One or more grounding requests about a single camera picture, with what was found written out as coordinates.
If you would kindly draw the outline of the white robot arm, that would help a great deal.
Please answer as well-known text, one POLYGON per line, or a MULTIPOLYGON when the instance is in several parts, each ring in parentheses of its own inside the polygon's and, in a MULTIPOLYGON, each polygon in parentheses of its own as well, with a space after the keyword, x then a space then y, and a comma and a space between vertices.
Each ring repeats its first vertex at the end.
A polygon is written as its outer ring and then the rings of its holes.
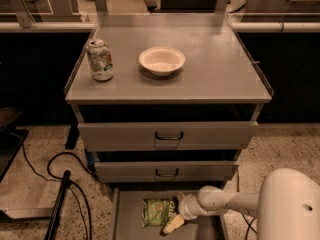
POLYGON ((162 233, 168 235, 187 221, 228 210, 257 220, 257 240, 320 240, 320 186, 290 168, 268 174, 257 194, 204 186, 196 194, 181 195, 178 212, 162 233))

